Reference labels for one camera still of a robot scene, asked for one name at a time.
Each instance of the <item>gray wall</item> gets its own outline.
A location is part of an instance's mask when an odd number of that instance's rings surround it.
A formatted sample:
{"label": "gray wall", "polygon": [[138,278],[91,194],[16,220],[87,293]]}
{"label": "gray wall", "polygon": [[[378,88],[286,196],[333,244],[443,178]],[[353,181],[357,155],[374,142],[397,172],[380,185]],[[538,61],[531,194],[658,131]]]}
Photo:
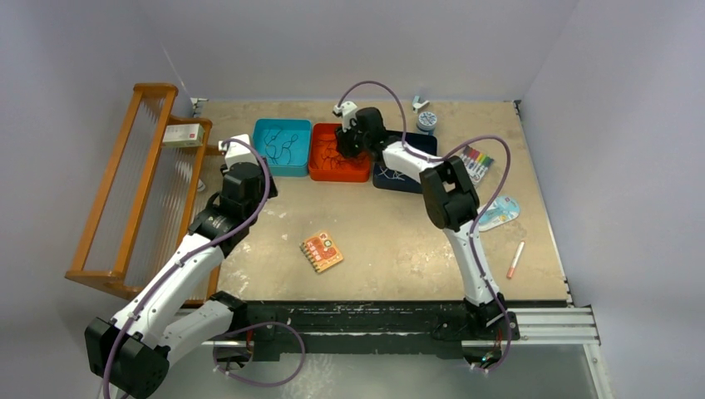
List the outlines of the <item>gray wall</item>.
{"label": "gray wall", "polygon": [[576,3],[141,0],[192,96],[257,100],[521,98]]}
{"label": "gray wall", "polygon": [[147,26],[133,0],[2,3],[0,397],[95,395],[83,329],[121,301],[63,274],[132,85],[177,81]]}
{"label": "gray wall", "polygon": [[705,3],[575,9],[525,97],[565,271],[619,397],[703,397]]}

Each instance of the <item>wooden dish rack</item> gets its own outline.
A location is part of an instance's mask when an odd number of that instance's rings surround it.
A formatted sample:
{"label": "wooden dish rack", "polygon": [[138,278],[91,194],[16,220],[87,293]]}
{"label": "wooden dish rack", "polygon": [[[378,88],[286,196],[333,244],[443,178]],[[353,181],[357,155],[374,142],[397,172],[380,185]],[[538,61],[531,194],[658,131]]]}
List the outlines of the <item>wooden dish rack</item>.
{"label": "wooden dish rack", "polygon": [[[133,299],[173,255],[191,220],[213,123],[171,115],[179,91],[168,83],[138,83],[103,174],[66,278]],[[169,125],[199,123],[203,145],[162,147]],[[220,267],[185,306],[199,306],[216,290]]]}

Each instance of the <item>tan tabletop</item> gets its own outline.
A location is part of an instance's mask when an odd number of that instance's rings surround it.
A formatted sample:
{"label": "tan tabletop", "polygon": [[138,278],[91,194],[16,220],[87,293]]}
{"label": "tan tabletop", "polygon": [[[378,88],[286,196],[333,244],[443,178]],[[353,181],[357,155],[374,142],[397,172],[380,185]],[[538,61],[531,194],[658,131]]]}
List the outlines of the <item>tan tabletop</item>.
{"label": "tan tabletop", "polygon": [[[358,101],[375,106],[389,130],[400,131],[402,120],[393,102]],[[210,142],[252,133],[260,118],[337,122],[333,102],[206,103],[202,116],[213,121]],[[411,105],[405,103],[406,110]],[[517,200],[519,218],[481,234],[490,268],[509,300],[565,300],[560,261],[536,181],[524,133],[514,107],[507,102],[435,102],[439,155],[476,135],[496,134],[510,144],[512,166],[502,194]],[[415,114],[407,113],[410,131]],[[474,145],[495,163],[478,187],[487,200],[505,165],[495,142]],[[219,190],[218,166],[209,157],[202,179],[207,190]],[[329,183],[308,177],[276,177],[279,197],[270,200],[249,236],[223,262],[218,289],[246,300],[439,300],[463,297],[460,271],[450,244],[431,224],[417,194],[380,190],[367,183]],[[327,230],[345,260],[318,274],[299,245]],[[512,280],[505,275],[517,245],[524,253]]]}

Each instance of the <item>marker set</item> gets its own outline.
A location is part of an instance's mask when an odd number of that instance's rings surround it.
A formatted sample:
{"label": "marker set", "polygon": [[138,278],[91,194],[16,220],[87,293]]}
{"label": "marker set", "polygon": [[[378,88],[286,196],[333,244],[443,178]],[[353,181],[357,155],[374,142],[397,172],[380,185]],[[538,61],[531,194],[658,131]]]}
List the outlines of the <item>marker set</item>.
{"label": "marker set", "polygon": [[492,162],[495,161],[487,154],[483,154],[470,146],[465,147],[461,154],[461,159],[465,164],[473,185],[480,183],[480,180],[485,176],[487,170],[490,169]]}

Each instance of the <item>white box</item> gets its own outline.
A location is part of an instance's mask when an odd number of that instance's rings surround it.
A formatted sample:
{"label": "white box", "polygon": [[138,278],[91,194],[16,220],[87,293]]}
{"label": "white box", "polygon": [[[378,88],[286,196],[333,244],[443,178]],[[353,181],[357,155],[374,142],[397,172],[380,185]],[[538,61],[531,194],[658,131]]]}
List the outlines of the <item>white box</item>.
{"label": "white box", "polygon": [[163,147],[199,147],[203,145],[203,126],[198,123],[167,126],[161,145]]}

